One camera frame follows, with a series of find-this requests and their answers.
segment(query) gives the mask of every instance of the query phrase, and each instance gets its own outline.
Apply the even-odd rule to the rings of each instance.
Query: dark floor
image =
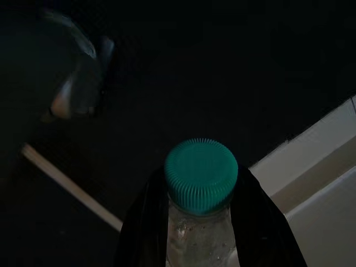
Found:
[[[121,219],[180,141],[216,139],[251,166],[356,94],[355,24],[327,15],[299,28],[121,23],[99,116],[28,140]],[[25,159],[6,195],[4,266],[111,266],[118,234]]]

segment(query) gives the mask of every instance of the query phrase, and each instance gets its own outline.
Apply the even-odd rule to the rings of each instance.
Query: transparent object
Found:
[[[194,216],[170,203],[166,266],[238,267],[230,210]]]

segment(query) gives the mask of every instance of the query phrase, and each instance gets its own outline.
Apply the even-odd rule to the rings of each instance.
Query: clear plastic bottle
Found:
[[[165,172],[170,197],[166,266],[237,264],[229,211],[238,174],[232,153],[213,140],[188,140],[170,152]]]

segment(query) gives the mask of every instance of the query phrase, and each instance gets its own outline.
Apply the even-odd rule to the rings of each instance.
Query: green bottle cap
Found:
[[[222,144],[191,139],[168,154],[165,176],[176,205],[194,215],[207,215],[229,203],[238,178],[238,163]]]

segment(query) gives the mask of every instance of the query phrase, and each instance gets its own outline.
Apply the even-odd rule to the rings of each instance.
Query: plastic bottle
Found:
[[[213,140],[188,140],[169,153],[165,176],[167,266],[238,266],[231,258],[237,253],[229,211],[238,176],[234,155]]]

